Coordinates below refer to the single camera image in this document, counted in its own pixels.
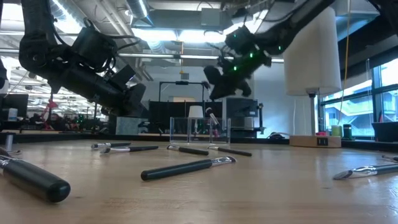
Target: wooden table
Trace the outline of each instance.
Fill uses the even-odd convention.
[[[0,221],[9,223],[397,223],[398,176],[332,180],[339,171],[385,164],[380,153],[237,144],[236,164],[143,182],[142,170],[206,157],[161,149],[99,156],[97,141],[19,144],[23,159],[68,180],[51,205],[0,178]],[[224,156],[210,152],[210,157]]]

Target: black handle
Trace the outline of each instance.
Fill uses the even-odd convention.
[[[164,177],[171,177],[173,175],[185,174],[187,172],[193,172],[197,170],[210,168],[213,163],[211,159],[205,159],[202,161],[190,162],[187,164],[180,164],[176,166],[163,167],[152,170],[144,170],[141,173],[142,180],[153,180]]]
[[[9,161],[3,174],[16,186],[49,202],[61,202],[70,193],[68,182],[22,160]]]
[[[186,153],[190,153],[190,154],[203,155],[203,156],[207,156],[209,154],[208,151],[203,151],[203,150],[199,150],[199,149],[189,149],[189,148],[184,148],[184,147],[180,147],[178,150],[180,152],[186,152]]]
[[[139,152],[139,151],[146,151],[152,149],[158,149],[159,146],[133,146],[130,147],[130,152]]]
[[[129,146],[129,145],[131,145],[131,142],[111,143],[111,147]]]
[[[382,165],[382,166],[374,166],[377,170],[377,174],[389,174],[392,172],[398,172],[398,165]]]
[[[237,154],[237,155],[241,155],[241,156],[251,156],[250,152],[244,152],[244,151],[237,151],[237,150],[232,150],[232,149],[224,149],[224,148],[218,148],[218,150],[220,152],[228,152],[228,153],[232,153],[232,154]]]

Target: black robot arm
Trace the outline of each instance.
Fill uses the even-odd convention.
[[[87,20],[72,46],[56,33],[49,0],[22,0],[25,35],[19,61],[28,71],[48,80],[52,91],[61,87],[94,101],[118,116],[139,116],[143,84],[128,88],[135,72],[130,66],[112,72],[118,46],[114,37],[96,31]],[[97,73],[106,72],[104,77]]]
[[[246,26],[242,26],[228,34],[225,44],[239,56],[232,61],[226,60],[223,55],[220,56],[218,65],[223,69],[223,74],[211,66],[204,69],[207,79],[214,85],[210,98],[216,100],[233,95],[242,86],[245,86],[246,92],[249,92],[246,79],[251,78],[252,73],[261,65],[270,67],[271,56],[282,54],[298,32],[334,1],[306,0],[278,24],[263,33],[252,34]],[[391,0],[369,0],[369,2],[387,18],[398,34],[398,2]]]

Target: ceiling light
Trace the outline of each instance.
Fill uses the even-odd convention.
[[[24,21],[22,6],[18,4],[3,4],[1,19],[10,21]]]
[[[189,43],[220,43],[225,41],[225,35],[217,32],[205,32],[203,30],[183,30],[178,40]]]
[[[78,34],[81,31],[81,25],[77,23],[75,18],[64,8],[58,0],[52,0],[64,13],[65,19],[59,19],[58,22],[54,22],[54,25],[67,34]]]
[[[135,36],[145,41],[177,40],[174,30],[167,29],[131,29]]]

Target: computer screen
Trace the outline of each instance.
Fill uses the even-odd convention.
[[[226,116],[228,118],[257,118],[257,100],[247,98],[227,98]]]
[[[2,108],[15,108],[18,109],[18,117],[26,117],[27,114],[27,102],[29,99],[28,94],[1,94]]]

